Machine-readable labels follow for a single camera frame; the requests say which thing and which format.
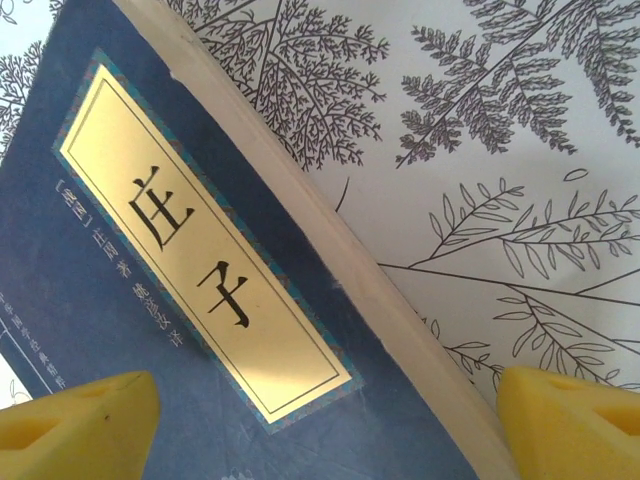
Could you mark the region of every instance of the gold title label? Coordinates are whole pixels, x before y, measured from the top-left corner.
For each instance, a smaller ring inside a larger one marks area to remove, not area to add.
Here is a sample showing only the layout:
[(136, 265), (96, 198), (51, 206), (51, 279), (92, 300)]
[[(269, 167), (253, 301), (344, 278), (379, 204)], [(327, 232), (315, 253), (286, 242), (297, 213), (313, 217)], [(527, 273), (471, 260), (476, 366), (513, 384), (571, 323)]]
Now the gold title label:
[(213, 196), (102, 65), (60, 153), (268, 423), (351, 379)]

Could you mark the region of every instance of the white paper background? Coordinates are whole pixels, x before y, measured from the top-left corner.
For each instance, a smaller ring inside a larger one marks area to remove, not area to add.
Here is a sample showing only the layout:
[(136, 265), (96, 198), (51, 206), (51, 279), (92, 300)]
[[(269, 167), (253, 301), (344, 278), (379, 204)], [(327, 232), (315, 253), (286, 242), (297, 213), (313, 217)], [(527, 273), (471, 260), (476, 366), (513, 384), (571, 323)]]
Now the white paper background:
[(5, 358), (0, 355), (0, 409), (29, 400), (31, 395)]
[[(1, 2), (0, 109), (7, 55), (46, 38), (58, 3)], [(639, 1), (169, 3), (491, 404), (515, 364), (640, 389)], [(401, 138), (429, 142), (443, 121), (459, 145), (409, 164)]]

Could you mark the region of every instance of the fern illustration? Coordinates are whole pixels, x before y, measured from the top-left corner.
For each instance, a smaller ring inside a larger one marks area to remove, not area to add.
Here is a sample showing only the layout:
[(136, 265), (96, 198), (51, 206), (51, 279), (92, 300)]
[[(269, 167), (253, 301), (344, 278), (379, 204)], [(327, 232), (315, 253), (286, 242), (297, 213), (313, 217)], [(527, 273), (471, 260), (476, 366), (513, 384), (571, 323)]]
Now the fern illustration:
[(0, 57), (0, 161), (13, 138), (42, 56), (42, 42), (22, 56)]
[[(436, 337), (437, 340), (440, 340), (440, 323), (437, 319), (429, 322), (427, 318), (423, 318), (422, 323), (428, 325), (432, 335)], [(491, 353), (486, 350), (491, 345), (484, 342), (471, 341), (453, 347), (444, 344), (442, 344), (442, 346), (458, 366), (467, 373), (471, 383), (475, 384), (472, 378), (474, 372), (487, 370), (491, 373), (494, 390), (498, 391), (498, 385), (500, 384), (504, 367), (489, 361)]]
[(380, 80), (353, 65), (386, 58), (389, 44), (370, 26), (353, 28), (306, 0), (280, 0), (257, 18), (256, 0), (168, 0), (199, 34), (288, 152), (308, 170), (327, 160), (363, 164), (357, 139), (381, 140), (364, 101), (386, 97)]
[(49, 0), (49, 12), (53, 15), (54, 21), (58, 19), (62, 5), (64, 5), (64, 0)]
[(463, 205), (459, 213), (449, 195), (443, 195), (442, 214), (429, 214), (440, 243), (428, 258), (408, 268), (480, 243), (500, 241), (507, 260), (521, 278), (525, 278), (528, 264), (530, 271), (549, 280), (561, 259), (583, 272), (588, 264), (599, 270), (603, 254), (616, 258), (632, 255), (633, 244), (640, 241), (640, 234), (632, 229), (640, 220), (640, 207), (635, 207), (638, 195), (617, 203), (609, 199), (605, 189), (592, 203), (580, 200), (576, 191), (566, 210), (557, 215), (552, 199), (544, 208), (535, 204), (523, 208), (517, 202), (525, 196), (524, 187), (508, 187), (504, 178), (494, 192), (483, 183), (477, 185), (477, 193), (471, 191), (460, 184)]
[(222, 477), (221, 480), (254, 480), (254, 477), (248, 470), (244, 473), (241, 473), (234, 468), (228, 477)]
[[(396, 164), (410, 165), (433, 158), (438, 149), (451, 153), (460, 146), (463, 128), (491, 153), (508, 151), (518, 123), (529, 128), (551, 149), (567, 154), (577, 149), (562, 130), (571, 96), (559, 90), (564, 81), (553, 73), (561, 59), (575, 58), (591, 80), (604, 110), (619, 136), (640, 147), (628, 105), (634, 96), (623, 87), (632, 81), (630, 61), (640, 54), (632, 46), (640, 28), (614, 28), (640, 13), (640, 0), (612, 6), (613, 0), (571, 0), (557, 6), (543, 0), (529, 9), (526, 0), (464, 0), (484, 30), (460, 43), (461, 32), (414, 27), (411, 32), (422, 50), (431, 52), (444, 71), (444, 79), (431, 75), (404, 77), (404, 91), (420, 110), (402, 114), (409, 133), (400, 137), (405, 153)], [(546, 41), (536, 41), (544, 33)], [(493, 44), (514, 44), (502, 58), (490, 63)], [(561, 46), (561, 59), (545, 56)]]

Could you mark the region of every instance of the book edge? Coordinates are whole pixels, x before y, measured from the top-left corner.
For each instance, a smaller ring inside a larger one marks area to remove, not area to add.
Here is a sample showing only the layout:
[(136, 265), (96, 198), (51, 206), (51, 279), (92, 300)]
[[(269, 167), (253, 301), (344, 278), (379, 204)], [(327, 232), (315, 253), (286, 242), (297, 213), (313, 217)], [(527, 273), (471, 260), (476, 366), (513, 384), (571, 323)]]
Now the book edge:
[(112, 1), (298, 224), (479, 478), (519, 478), (496, 414), (182, 17), (162, 0)]

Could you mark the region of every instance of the branch drawing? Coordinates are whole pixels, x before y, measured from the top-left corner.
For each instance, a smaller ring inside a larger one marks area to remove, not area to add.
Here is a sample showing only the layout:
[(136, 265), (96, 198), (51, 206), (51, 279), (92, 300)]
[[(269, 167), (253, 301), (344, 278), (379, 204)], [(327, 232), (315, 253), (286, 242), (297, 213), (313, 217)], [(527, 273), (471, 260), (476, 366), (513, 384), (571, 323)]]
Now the branch drawing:
[[(588, 175), (584, 168), (576, 168), (565, 174), (563, 185), (575, 185)], [(432, 253), (409, 266), (380, 263), (387, 269), (401, 269), (421, 274), (437, 275), (493, 284), (508, 288), (512, 294), (498, 299), (511, 307), (494, 317), (496, 321), (522, 322), (525, 328), (518, 334), (512, 346), (513, 358), (518, 358), (526, 347), (527, 353), (539, 353), (535, 360), (539, 368), (554, 369), (562, 374), (616, 385), (629, 390), (640, 390), (640, 382), (622, 375), (617, 363), (621, 354), (638, 357), (640, 340), (612, 338), (590, 327), (586, 322), (572, 318), (540, 298), (536, 292), (569, 295), (601, 304), (627, 305), (640, 308), (640, 302), (589, 295), (593, 289), (612, 284), (635, 275), (640, 268), (610, 278), (594, 276), (592, 284), (580, 291), (571, 292), (554, 288), (542, 288), (530, 284), (516, 284), (511, 280), (487, 279), (461, 273), (429, 269), (429, 262), (485, 242), (495, 242), (510, 267), (524, 280), (537, 276), (550, 280), (553, 272), (565, 273), (573, 268), (586, 272), (598, 271), (607, 263), (628, 258), (640, 240), (637, 221), (640, 220), (638, 195), (622, 201), (614, 199), (608, 189), (586, 197), (579, 190), (569, 197), (566, 204), (549, 199), (538, 205), (527, 199), (523, 185), (510, 186), (500, 178), (496, 188), (478, 183), (473, 188), (460, 184), (459, 193), (445, 193), (441, 212), (428, 214), (431, 229), (438, 238)], [(440, 337), (440, 326), (432, 322), (431, 331)], [(490, 368), (486, 355), (494, 353), (489, 343), (465, 342), (444, 348), (468, 374), (474, 370)], [(494, 377), (494, 387), (499, 375)]]
[(347, 196), (347, 191), (349, 191), (349, 180), (351, 180), (351, 177), (347, 177), (347, 181), (344, 184), (344, 189), (342, 190), (342, 195), (340, 196), (340, 200), (338, 201), (338, 205), (335, 208), (335, 212), (338, 213), (338, 211), (340, 210), (340, 207), (342, 207), (342, 204), (344, 203), (344, 199)]
[(328, 17), (307, 0), (280, 0), (273, 16), (256, 18), (256, 0), (168, 0), (199, 34), (298, 164), (363, 164), (357, 140), (380, 141), (380, 124), (365, 101), (379, 102), (380, 79), (368, 65), (389, 43), (368, 25)]
[(0, 57), (0, 162), (18, 126), (41, 57), (40, 41), (22, 56)]
[(618, 204), (608, 198), (607, 189), (595, 202), (581, 200), (576, 191), (566, 213), (557, 215), (557, 206), (550, 199), (536, 215), (535, 204), (522, 211), (516, 203), (525, 196), (524, 186), (508, 188), (501, 178), (497, 193), (491, 193), (482, 183), (477, 189), (479, 194), (472, 195), (470, 189), (460, 184), (464, 205), (459, 215), (450, 197), (443, 195), (442, 215), (429, 213), (431, 227), (440, 242), (429, 257), (408, 268), (495, 240), (502, 243), (507, 260), (521, 278), (525, 278), (525, 266), (529, 265), (531, 271), (549, 280), (551, 272), (558, 269), (559, 259), (583, 272), (587, 263), (599, 270), (603, 254), (616, 258), (632, 255), (634, 242), (640, 240), (640, 235), (631, 230), (632, 224), (640, 219), (640, 207), (634, 208), (638, 195)]
[[(517, 123), (529, 128), (551, 149), (571, 155), (577, 149), (562, 130), (572, 97), (554, 75), (561, 63), (574, 58), (592, 82), (598, 106), (604, 110), (618, 136), (640, 147), (629, 104), (634, 96), (623, 87), (632, 82), (635, 68), (629, 63), (640, 54), (632, 46), (640, 28), (618, 28), (640, 14), (640, 0), (624, 6), (614, 0), (571, 0), (556, 8), (556, 0), (543, 0), (529, 9), (526, 0), (464, 0), (479, 7), (472, 15), (485, 33), (461, 40), (462, 32), (414, 27), (411, 34), (421, 49), (431, 52), (444, 79), (405, 76), (403, 90), (420, 104), (402, 114), (409, 133), (400, 137), (404, 153), (396, 167), (428, 161), (438, 149), (451, 153), (461, 144), (462, 129), (493, 153), (508, 151)], [(545, 41), (537, 40), (538, 34)], [(490, 62), (492, 45), (514, 44), (497, 61)], [(558, 47), (561, 58), (546, 56)]]
[[(540, 352), (537, 366), (543, 370), (551, 369), (564, 375), (629, 390), (640, 389), (640, 384), (636, 383), (614, 383), (621, 372), (620, 368), (615, 368), (616, 353), (619, 348), (626, 348), (619, 341), (593, 330), (585, 332), (584, 326), (579, 322), (517, 289), (514, 290), (520, 294), (518, 297), (498, 299), (512, 309), (494, 317), (494, 320), (524, 322), (528, 325), (513, 344), (514, 358), (529, 345), (531, 351)], [(585, 339), (583, 332), (595, 334), (598, 340)]]
[[(427, 325), (428, 319), (423, 318), (422, 322)], [(429, 329), (433, 336), (436, 337), (437, 340), (440, 340), (440, 324), (437, 319), (431, 321)], [(504, 367), (502, 365), (489, 362), (491, 353), (486, 351), (488, 347), (490, 347), (488, 343), (478, 341), (465, 342), (454, 347), (443, 344), (443, 348), (451, 358), (460, 366), (461, 369), (466, 371), (469, 376), (472, 377), (475, 371), (483, 369), (488, 370), (491, 373), (493, 388), (497, 391)]]

